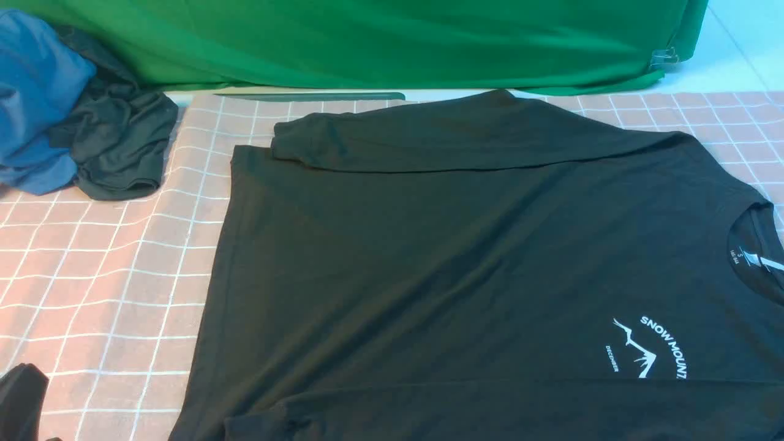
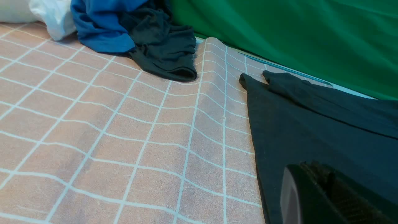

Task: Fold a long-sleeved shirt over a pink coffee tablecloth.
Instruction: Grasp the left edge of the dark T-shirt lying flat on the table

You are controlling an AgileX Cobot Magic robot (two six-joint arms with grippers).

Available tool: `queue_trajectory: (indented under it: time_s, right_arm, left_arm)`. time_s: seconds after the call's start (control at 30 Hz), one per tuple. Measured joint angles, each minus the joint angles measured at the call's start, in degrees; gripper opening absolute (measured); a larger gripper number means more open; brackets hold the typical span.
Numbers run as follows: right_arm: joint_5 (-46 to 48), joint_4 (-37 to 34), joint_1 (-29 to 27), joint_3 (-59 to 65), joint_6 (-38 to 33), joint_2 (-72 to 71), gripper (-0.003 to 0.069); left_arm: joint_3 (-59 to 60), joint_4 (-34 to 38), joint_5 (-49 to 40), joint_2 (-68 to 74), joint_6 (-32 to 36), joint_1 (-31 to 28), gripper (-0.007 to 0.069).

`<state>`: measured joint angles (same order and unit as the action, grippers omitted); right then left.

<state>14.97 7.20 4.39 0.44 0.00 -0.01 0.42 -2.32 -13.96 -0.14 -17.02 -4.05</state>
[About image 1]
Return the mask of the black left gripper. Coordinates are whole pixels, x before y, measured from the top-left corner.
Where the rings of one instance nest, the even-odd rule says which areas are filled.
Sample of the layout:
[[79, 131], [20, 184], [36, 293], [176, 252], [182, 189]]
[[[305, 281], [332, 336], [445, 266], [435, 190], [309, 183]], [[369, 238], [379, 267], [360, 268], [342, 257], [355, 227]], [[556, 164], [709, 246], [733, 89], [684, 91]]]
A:
[[32, 363], [20, 363], [1, 378], [1, 439], [37, 440], [47, 375]]

